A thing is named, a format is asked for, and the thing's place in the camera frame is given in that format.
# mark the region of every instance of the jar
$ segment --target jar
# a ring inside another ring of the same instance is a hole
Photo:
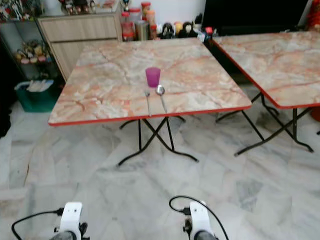
[[[131,34],[134,33],[134,23],[130,22],[123,22],[121,23],[122,26],[122,33],[123,34]]]
[[[151,2],[149,2],[149,1],[143,1],[142,3],[141,3],[141,7],[142,7],[142,16],[143,17],[147,17],[147,11],[149,11],[150,10],[150,6],[151,6]]]
[[[132,7],[129,9],[130,12],[130,22],[136,23],[141,20],[141,10],[138,7]]]
[[[130,14],[127,11],[124,11],[121,13],[121,23],[127,23],[130,22],[129,20]]]
[[[150,25],[150,37],[152,40],[156,40],[157,37],[157,25]]]
[[[154,10],[147,11],[146,20],[149,22],[150,26],[156,25],[156,12]]]
[[[135,37],[135,34],[133,32],[122,34],[122,39],[124,42],[132,42],[134,40],[134,37]]]

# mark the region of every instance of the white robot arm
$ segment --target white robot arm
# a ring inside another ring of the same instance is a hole
[[[63,209],[60,227],[54,229],[55,233],[59,233],[50,240],[90,240],[89,237],[83,237],[88,224],[80,224],[81,211],[81,202],[68,202]]]
[[[183,231],[188,233],[189,239],[218,240],[211,229],[208,210],[196,201],[190,202],[189,209],[190,215],[185,220],[185,226],[183,227]]]

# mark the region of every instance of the green bin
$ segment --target green bin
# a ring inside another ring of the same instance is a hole
[[[15,86],[15,92],[23,110],[28,113],[46,113],[54,108],[61,89],[53,80],[47,80],[46,83],[52,83],[51,86],[42,92],[31,92],[27,88],[29,81],[20,82]]]

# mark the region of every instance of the spoon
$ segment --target spoon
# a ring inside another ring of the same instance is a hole
[[[149,104],[150,92],[146,90],[146,91],[144,91],[144,95],[146,96],[146,102],[147,102],[147,104],[148,104],[149,117],[151,117],[150,104]]]
[[[167,110],[167,107],[166,107],[166,104],[165,104],[165,101],[164,101],[164,98],[163,98],[163,95],[165,94],[165,87],[162,86],[162,85],[158,85],[155,89],[155,92],[156,94],[158,94],[160,97],[161,97],[161,101],[162,101],[162,106],[163,106],[163,109],[165,111],[165,113],[168,113],[168,110]]]

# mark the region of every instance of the wooden cabinet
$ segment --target wooden cabinet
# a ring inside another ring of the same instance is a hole
[[[42,21],[42,27],[50,42],[117,38],[113,16],[48,19]]]
[[[86,45],[122,41],[121,5],[110,12],[38,18],[60,71],[67,81]]]
[[[58,42],[52,43],[51,47],[56,59],[58,59],[58,64],[63,72],[63,76],[67,80],[85,46],[108,44],[108,42],[113,41],[114,40]]]

